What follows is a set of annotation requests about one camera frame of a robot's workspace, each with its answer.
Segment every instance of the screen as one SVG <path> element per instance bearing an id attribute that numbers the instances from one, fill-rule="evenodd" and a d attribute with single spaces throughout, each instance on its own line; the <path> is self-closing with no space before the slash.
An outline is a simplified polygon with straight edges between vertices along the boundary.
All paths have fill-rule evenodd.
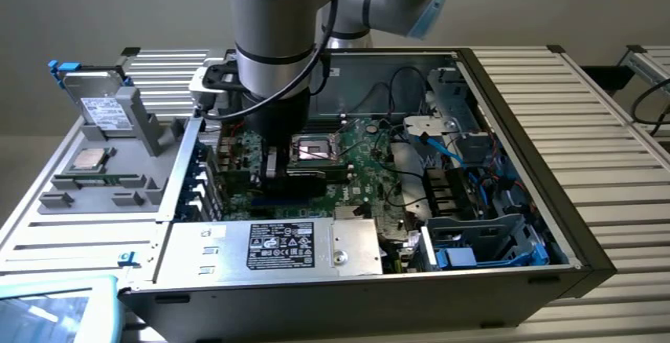
<path id="1" fill-rule="evenodd" d="M 80 327 L 88 292 L 0 300 L 0 342 L 70 343 Z"/>

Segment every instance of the circuit board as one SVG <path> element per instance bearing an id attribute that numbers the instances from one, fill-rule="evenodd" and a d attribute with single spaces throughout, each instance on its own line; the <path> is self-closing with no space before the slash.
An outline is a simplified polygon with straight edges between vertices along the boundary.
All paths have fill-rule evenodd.
<path id="1" fill-rule="evenodd" d="M 329 184 L 325 196 L 312 198 L 298 205 L 264 208 L 260 213 L 254 213 L 252 203 L 253 197 L 257 196 L 257 191 L 248 190 L 245 193 L 229 195 L 225 203 L 224 219 L 228 221 L 246 221 L 262 218 L 336 217 L 337 207 L 360 206 L 367 202 L 371 205 L 371 217 L 375 219 L 379 233 L 388 239 L 403 239 L 405 237 L 405 229 L 404 227 L 399 227 L 399 223 L 405 215 L 404 209 L 389 206 L 384 200 L 388 193 L 389 201 L 395 204 L 401 204 L 401 197 L 396 194 L 395 190 L 389 191 L 391 188 L 395 189 L 397 178 L 392 172 L 380 168 L 376 160 L 371 157 L 375 143 L 376 148 L 385 153 L 388 147 L 388 129 L 380 129 L 377 121 L 356 119 L 355 122 L 344 127 L 337 138 L 338 151 L 345 151 L 340 159 L 352 165 L 352 169 L 348 170 L 352 176 L 345 184 Z M 234 158 L 230 160 L 240 163 L 236 169 L 248 171 L 250 174 L 257 173 L 261 161 L 258 135 L 246 130 L 238 133 L 229 142 L 237 145 L 237 152 L 240 154 L 234 157 L 244 156 L 245 158 L 242 162 Z"/>

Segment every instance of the gray wall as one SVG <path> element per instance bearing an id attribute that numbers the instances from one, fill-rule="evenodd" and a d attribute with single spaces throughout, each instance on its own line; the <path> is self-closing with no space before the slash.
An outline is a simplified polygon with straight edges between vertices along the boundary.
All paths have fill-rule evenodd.
<path id="1" fill-rule="evenodd" d="M 670 43 L 670 0 L 448 0 L 431 46 L 560 43 L 583 63 Z M 49 59 L 106 64 L 125 46 L 232 46 L 226 0 L 0 0 L 0 134 L 60 135 L 74 111 Z M 377 46 L 419 45 L 375 34 Z"/>

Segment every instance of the capacitor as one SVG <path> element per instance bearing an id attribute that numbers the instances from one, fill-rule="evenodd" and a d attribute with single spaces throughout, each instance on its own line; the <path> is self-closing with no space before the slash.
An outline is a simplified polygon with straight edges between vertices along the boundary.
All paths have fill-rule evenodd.
<path id="1" fill-rule="evenodd" d="M 379 127 L 376 127 L 375 125 L 368 125 L 365 126 L 365 132 L 373 135 L 379 132 Z"/>

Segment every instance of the warning label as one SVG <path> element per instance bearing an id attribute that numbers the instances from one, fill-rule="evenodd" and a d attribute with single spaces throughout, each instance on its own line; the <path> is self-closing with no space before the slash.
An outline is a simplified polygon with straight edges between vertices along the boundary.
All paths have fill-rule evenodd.
<path id="1" fill-rule="evenodd" d="M 313 223 L 252 224 L 250 270 L 313 267 Z"/>
<path id="2" fill-rule="evenodd" d="M 101 130 L 130 130 L 124 109 L 113 98 L 81 98 L 84 108 Z"/>

